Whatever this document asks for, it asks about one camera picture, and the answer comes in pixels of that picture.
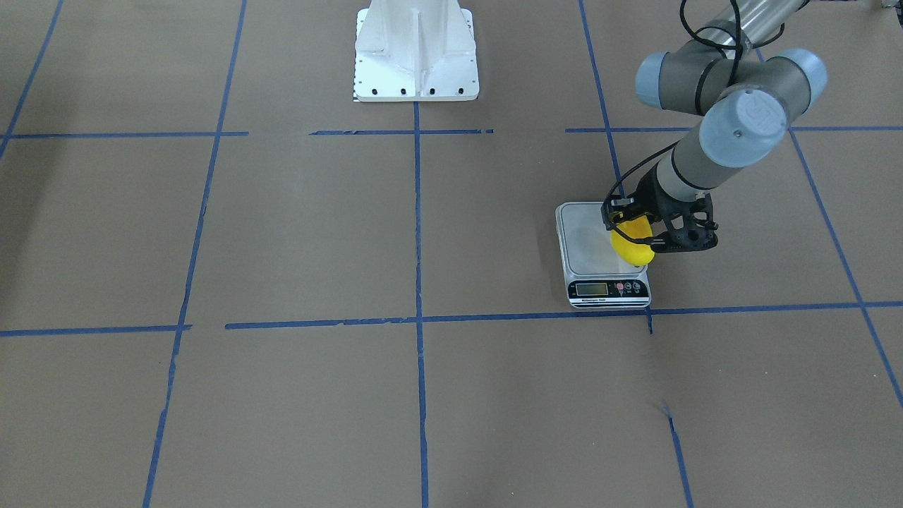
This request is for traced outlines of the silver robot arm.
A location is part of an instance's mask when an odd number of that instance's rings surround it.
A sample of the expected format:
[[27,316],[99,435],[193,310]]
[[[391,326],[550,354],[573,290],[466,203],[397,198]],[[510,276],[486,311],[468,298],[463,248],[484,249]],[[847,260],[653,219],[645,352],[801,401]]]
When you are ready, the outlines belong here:
[[825,92],[827,67],[808,49],[752,59],[757,49],[781,38],[787,20],[805,6],[804,1],[732,1],[698,29],[680,13],[688,42],[642,61],[636,97],[646,106],[700,121],[646,160],[652,168],[632,194],[607,196],[602,213],[608,229],[618,231],[639,218],[680,219],[681,235],[715,229],[713,190],[766,158]]

